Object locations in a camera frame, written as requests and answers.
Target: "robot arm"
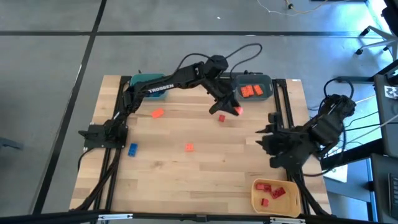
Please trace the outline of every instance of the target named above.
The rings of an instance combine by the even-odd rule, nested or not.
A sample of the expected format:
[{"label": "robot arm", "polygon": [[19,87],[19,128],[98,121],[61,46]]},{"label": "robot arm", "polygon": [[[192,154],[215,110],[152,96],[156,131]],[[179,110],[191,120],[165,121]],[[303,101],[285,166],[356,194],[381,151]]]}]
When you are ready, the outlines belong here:
[{"label": "robot arm", "polygon": [[280,114],[269,114],[270,124],[257,133],[272,133],[257,141],[269,154],[270,166],[295,172],[315,154],[323,157],[337,145],[343,132],[343,120],[354,114],[355,102],[345,95],[331,95],[324,99],[319,113],[303,126],[280,128]]},{"label": "robot arm", "polygon": [[127,126],[125,120],[135,113],[148,93],[169,90],[173,88],[188,89],[202,85],[207,94],[215,99],[215,104],[209,109],[210,114],[221,110],[238,116],[240,107],[235,99],[231,82],[225,82],[218,77],[228,68],[225,57],[214,55],[206,63],[198,62],[179,68],[172,75],[137,82],[123,92],[123,105],[113,119],[104,124],[91,124],[87,131],[79,131],[85,138],[85,147],[122,148],[126,143]]},{"label": "robot arm", "polygon": [[202,85],[215,99],[215,104],[209,109],[210,114],[221,110],[238,116],[235,107],[239,107],[233,93],[232,86],[221,82],[217,77],[228,68],[223,56],[214,55],[206,63],[199,62],[183,67],[172,75],[137,82],[123,93],[123,102],[126,109],[125,116],[135,113],[148,93],[169,90],[173,88],[188,89]]}]

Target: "wooden tabletop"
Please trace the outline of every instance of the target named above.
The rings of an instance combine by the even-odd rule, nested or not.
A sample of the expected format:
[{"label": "wooden tabletop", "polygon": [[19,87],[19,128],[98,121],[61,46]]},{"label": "wooden tabletop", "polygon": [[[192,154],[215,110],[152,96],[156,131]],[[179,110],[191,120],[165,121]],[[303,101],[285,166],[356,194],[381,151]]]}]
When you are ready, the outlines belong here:
[{"label": "wooden tabletop", "polygon": [[[104,76],[93,116],[95,124],[112,117],[120,78]],[[303,124],[308,110],[301,81],[287,80],[287,89],[294,124]],[[163,101],[144,100],[127,120],[127,147],[121,153],[112,211],[256,215],[251,206],[253,181],[286,180],[285,170],[271,168],[269,156],[255,143],[262,136],[255,132],[264,129],[268,113],[276,111],[274,97],[241,102],[244,112],[236,117],[222,112],[209,114],[214,101],[201,86],[173,89],[167,94]],[[158,108],[165,113],[153,119],[150,114]],[[224,123],[218,121],[220,114],[226,116]],[[138,144],[135,157],[127,155],[130,143]],[[194,152],[185,152],[188,143],[193,144]],[[79,206],[96,185],[103,156],[104,149],[94,149],[83,158],[70,208]],[[320,164],[310,158],[303,171],[320,172]],[[330,212],[323,177],[306,177],[305,183]]]}]

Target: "black floor stripe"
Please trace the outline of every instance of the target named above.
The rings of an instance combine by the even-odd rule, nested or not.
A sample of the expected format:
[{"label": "black floor stripe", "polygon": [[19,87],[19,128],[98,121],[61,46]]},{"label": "black floor stripe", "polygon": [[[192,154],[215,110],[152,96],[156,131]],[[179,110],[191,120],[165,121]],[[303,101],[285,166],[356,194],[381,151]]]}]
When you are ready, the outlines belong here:
[{"label": "black floor stripe", "polygon": [[[106,0],[102,0],[101,5],[98,10],[98,14],[97,14],[95,23],[94,23],[94,26],[93,26],[93,32],[97,32],[97,30],[98,30],[98,27],[99,27],[101,19],[102,19],[102,15],[104,13],[105,5],[106,5]],[[67,104],[67,108],[65,110],[65,113],[63,114],[63,118],[61,120],[61,125],[58,129],[57,137],[55,138],[53,147],[51,148],[49,162],[46,166],[45,175],[41,181],[39,194],[37,195],[37,200],[36,200],[34,208],[33,208],[34,215],[42,213],[43,206],[45,203],[45,198],[47,197],[47,194],[50,189],[52,177],[54,175],[55,168],[57,167],[57,162],[58,162],[58,159],[61,154],[62,145],[65,140],[65,136],[67,134],[70,119],[71,119],[72,113],[73,113],[73,109],[75,108],[77,96],[79,94],[81,83],[83,81],[83,77],[86,72],[88,59],[90,58],[91,51],[93,50],[94,41],[95,41],[95,36],[94,35],[90,36],[88,43],[87,43],[85,53],[83,55],[83,59],[81,61],[81,67],[79,69],[79,72],[78,72],[78,75],[76,78],[76,82],[72,88],[72,92],[71,92],[71,95],[70,95],[70,98],[69,98],[69,101]]]},{"label": "black floor stripe", "polygon": [[[304,36],[304,37],[343,37],[358,38],[362,31],[0,31],[0,36]],[[380,39],[371,32],[366,39]]]},{"label": "black floor stripe", "polygon": [[92,35],[90,31],[24,31],[9,30],[0,31],[0,36],[81,36]]},{"label": "black floor stripe", "polygon": [[309,36],[309,37],[355,37],[358,32],[317,32],[317,31],[99,31],[97,36],[138,36],[138,35],[256,35],[256,36]]}]

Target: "office chair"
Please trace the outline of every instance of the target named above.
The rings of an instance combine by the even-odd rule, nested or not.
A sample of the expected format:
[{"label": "office chair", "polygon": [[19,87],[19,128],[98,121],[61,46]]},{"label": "office chair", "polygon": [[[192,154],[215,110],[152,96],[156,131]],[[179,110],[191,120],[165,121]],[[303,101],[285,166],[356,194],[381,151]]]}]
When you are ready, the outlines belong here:
[{"label": "office chair", "polygon": [[368,26],[359,36],[365,36],[370,30],[373,30],[375,33],[379,34],[385,40],[362,46],[358,49],[355,53],[360,55],[363,53],[363,49],[370,48],[370,47],[378,47],[378,46],[386,46],[383,48],[384,51],[387,51],[389,47],[392,48],[392,59],[397,60],[397,48],[398,48],[398,9],[396,4],[387,6],[385,9],[382,10],[382,16],[385,18],[388,26],[390,27],[391,32],[393,33],[388,34],[384,31],[381,31],[373,26]]},{"label": "office chair", "polygon": [[0,138],[0,149],[2,147],[13,147],[14,149],[22,149],[24,146],[21,143],[11,141],[9,139]]}]

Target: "gray floor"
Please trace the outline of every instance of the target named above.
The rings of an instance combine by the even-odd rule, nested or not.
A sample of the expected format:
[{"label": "gray floor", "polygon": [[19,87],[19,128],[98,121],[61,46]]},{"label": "gray floor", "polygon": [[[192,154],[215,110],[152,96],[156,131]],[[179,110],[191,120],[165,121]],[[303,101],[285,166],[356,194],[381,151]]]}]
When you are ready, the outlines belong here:
[{"label": "gray floor", "polygon": [[[283,0],[260,2],[270,10],[288,12]],[[295,5],[305,10],[317,4],[305,1]],[[0,1],[0,30],[91,30],[99,6],[99,0]],[[368,25],[374,25],[374,21],[363,2],[327,4],[313,13],[289,17],[268,13],[256,0],[109,0],[99,29],[361,31]],[[0,216],[29,213],[87,40],[0,37],[0,136],[25,144],[23,151],[0,150]],[[97,37],[44,212],[68,209],[83,145],[77,131],[86,129],[91,120],[103,75],[133,75],[139,69],[168,74],[186,54],[226,55],[244,44],[259,42],[263,53],[237,70],[260,71],[272,78],[302,79],[308,106],[317,106],[327,80],[338,75],[373,75],[391,62],[391,55],[382,47],[365,50],[360,56],[353,54],[361,45],[378,41],[336,37]],[[231,58],[229,64],[252,54],[253,50],[247,49]],[[192,57],[185,63],[198,60],[203,59]],[[346,87],[333,83],[328,91],[348,94]],[[371,85],[355,87],[355,100],[374,94]],[[355,117],[376,110],[372,99],[358,105]],[[369,120],[355,125],[368,123]],[[348,136],[352,139],[360,133]],[[374,133],[361,142],[378,135]],[[346,216],[336,209],[333,212]]]}]

